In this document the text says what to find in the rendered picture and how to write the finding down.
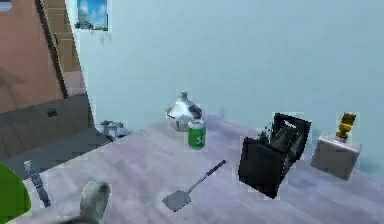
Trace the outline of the grey spatula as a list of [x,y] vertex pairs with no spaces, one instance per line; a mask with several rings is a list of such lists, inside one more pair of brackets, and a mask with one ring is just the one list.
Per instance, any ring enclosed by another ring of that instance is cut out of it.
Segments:
[[179,211],[180,209],[182,209],[192,201],[190,196],[191,192],[200,183],[202,183],[207,177],[212,175],[214,172],[216,172],[219,168],[221,168],[226,163],[227,163],[226,160],[220,161],[217,165],[215,165],[213,168],[207,171],[203,177],[201,177],[197,182],[195,182],[187,190],[176,190],[172,194],[169,194],[168,196],[162,199],[163,204],[173,212]]

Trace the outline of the dark grey knife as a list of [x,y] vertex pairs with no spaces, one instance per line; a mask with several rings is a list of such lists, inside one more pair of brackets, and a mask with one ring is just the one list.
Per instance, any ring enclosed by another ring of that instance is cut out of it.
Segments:
[[25,161],[24,167],[25,167],[27,176],[31,179],[31,182],[33,183],[34,187],[36,188],[39,199],[43,202],[45,208],[49,207],[51,205],[51,202],[50,202],[48,193],[44,188],[44,184],[43,184],[43,181],[40,177],[39,172],[34,167],[31,160]]

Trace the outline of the brown wooden door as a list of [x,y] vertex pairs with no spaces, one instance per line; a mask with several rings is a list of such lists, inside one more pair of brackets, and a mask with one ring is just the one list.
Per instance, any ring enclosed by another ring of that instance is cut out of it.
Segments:
[[64,98],[86,93],[65,0],[34,0]]

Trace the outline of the black toaster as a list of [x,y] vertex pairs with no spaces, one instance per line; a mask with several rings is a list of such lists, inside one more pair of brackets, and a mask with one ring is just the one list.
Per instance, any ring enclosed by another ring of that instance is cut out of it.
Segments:
[[239,180],[275,198],[290,167],[301,158],[310,128],[310,121],[275,113],[273,122],[256,139],[243,140]]

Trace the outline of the grey box with gold statue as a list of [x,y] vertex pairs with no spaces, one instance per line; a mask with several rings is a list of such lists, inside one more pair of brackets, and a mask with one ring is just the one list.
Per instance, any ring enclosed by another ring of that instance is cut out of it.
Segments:
[[334,134],[322,133],[318,137],[312,167],[345,181],[349,179],[362,149],[362,145],[348,135],[355,119],[355,114],[345,112]]

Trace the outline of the green can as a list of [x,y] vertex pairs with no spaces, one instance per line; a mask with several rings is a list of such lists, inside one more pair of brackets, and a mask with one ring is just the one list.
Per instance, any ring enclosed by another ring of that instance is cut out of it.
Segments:
[[194,149],[205,146],[206,124],[202,119],[193,119],[188,123],[188,145]]

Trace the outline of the framed blue picture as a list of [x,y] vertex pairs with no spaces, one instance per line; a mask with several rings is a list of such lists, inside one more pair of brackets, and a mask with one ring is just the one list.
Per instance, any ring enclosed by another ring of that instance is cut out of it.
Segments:
[[77,0],[76,29],[108,30],[108,0]]

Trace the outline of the silver kettle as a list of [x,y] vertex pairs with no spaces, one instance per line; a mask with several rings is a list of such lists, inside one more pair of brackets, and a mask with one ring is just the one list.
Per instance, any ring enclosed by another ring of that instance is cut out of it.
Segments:
[[188,123],[202,117],[202,110],[188,99],[186,91],[181,91],[175,103],[166,110],[166,120],[178,132],[187,132]]

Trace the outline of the green round object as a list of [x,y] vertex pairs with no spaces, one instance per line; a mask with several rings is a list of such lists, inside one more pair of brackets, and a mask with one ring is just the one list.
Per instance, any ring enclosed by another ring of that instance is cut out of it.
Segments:
[[21,178],[0,162],[0,224],[6,224],[31,209],[31,200]]

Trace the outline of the grey faucet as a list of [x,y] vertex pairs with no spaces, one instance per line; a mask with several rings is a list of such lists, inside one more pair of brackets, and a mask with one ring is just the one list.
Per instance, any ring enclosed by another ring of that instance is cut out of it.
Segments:
[[124,127],[122,122],[114,122],[105,120],[96,126],[100,134],[106,136],[109,140],[123,138],[131,133],[130,130]]

